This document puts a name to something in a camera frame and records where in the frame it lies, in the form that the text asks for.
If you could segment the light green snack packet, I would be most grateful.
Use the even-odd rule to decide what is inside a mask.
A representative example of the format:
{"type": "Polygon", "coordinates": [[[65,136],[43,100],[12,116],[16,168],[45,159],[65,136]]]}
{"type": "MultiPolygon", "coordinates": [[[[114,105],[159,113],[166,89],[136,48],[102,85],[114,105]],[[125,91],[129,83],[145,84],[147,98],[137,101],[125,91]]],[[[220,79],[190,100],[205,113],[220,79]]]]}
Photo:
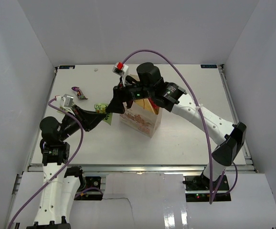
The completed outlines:
{"type": "Polygon", "coordinates": [[[97,103],[94,105],[94,109],[96,110],[97,113],[105,114],[105,118],[103,119],[103,121],[106,122],[107,124],[111,125],[113,114],[108,113],[106,111],[107,107],[108,107],[108,104],[106,104],[106,103],[97,103]]]}

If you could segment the brown chips bag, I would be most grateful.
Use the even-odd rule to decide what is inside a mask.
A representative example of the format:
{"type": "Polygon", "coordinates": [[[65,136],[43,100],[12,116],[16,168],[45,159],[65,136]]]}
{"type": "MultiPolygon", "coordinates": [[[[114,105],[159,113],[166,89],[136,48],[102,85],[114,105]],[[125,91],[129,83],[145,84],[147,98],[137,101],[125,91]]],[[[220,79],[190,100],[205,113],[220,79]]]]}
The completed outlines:
{"type": "Polygon", "coordinates": [[[136,100],[135,103],[153,114],[158,114],[158,111],[152,106],[149,99],[136,100]]]}

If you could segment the pink candy packet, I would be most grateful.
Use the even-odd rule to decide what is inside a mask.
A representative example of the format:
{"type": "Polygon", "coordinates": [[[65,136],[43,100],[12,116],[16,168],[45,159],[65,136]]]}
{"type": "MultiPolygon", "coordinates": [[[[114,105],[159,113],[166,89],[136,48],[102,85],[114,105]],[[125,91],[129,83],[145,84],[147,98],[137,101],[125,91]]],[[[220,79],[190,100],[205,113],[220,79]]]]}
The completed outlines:
{"type": "Polygon", "coordinates": [[[158,108],[158,106],[152,101],[152,100],[149,100],[150,101],[150,103],[151,103],[151,105],[152,105],[152,107],[154,108],[154,109],[157,109],[158,108]]]}

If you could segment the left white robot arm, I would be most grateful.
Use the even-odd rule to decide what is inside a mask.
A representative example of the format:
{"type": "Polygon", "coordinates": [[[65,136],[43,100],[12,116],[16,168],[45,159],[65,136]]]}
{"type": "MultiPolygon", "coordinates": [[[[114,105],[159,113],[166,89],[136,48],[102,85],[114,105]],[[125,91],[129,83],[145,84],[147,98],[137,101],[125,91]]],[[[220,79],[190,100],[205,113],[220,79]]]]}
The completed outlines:
{"type": "Polygon", "coordinates": [[[68,167],[70,145],[66,139],[76,131],[89,132],[105,114],[71,106],[61,122],[53,116],[40,122],[43,183],[32,229],[69,229],[70,212],[77,191],[86,185],[81,167],[68,167]]]}

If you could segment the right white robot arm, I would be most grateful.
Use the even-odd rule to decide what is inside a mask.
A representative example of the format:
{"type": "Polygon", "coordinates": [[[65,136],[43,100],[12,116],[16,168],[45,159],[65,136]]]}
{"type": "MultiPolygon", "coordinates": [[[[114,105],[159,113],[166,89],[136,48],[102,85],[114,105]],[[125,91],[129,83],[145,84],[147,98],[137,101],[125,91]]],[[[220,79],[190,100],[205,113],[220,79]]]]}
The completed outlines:
{"type": "Polygon", "coordinates": [[[106,111],[124,114],[132,107],[135,100],[151,99],[156,106],[178,115],[207,133],[217,147],[211,153],[211,160],[201,174],[201,186],[212,190],[218,185],[223,171],[233,162],[241,150],[246,125],[226,121],[199,103],[195,103],[192,94],[188,94],[179,85],[164,81],[157,66],[150,62],[140,64],[137,68],[138,80],[128,74],[129,67],[118,62],[113,73],[120,77],[118,85],[113,88],[113,98],[106,111]]]}

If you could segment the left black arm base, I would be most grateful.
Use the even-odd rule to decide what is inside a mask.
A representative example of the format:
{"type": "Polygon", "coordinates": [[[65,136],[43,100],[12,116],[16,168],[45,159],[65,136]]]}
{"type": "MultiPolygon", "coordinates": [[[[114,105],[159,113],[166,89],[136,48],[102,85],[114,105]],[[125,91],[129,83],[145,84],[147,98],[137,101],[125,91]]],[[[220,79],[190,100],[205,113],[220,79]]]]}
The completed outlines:
{"type": "Polygon", "coordinates": [[[66,170],[64,177],[76,177],[79,179],[79,188],[74,200],[102,200],[101,177],[85,176],[81,167],[70,167],[66,170]]]}

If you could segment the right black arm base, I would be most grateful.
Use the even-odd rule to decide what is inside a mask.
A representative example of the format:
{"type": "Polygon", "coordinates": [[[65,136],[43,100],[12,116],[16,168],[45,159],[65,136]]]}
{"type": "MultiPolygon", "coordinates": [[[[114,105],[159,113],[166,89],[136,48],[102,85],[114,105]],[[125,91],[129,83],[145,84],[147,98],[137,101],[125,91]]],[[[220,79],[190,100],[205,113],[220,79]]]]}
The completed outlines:
{"type": "MultiPolygon", "coordinates": [[[[202,203],[210,201],[209,184],[203,182],[200,176],[185,176],[183,184],[185,187],[187,203],[202,203]]],[[[229,189],[230,187],[227,177],[224,175],[213,201],[230,202],[232,200],[231,195],[225,194],[229,189]]]]}

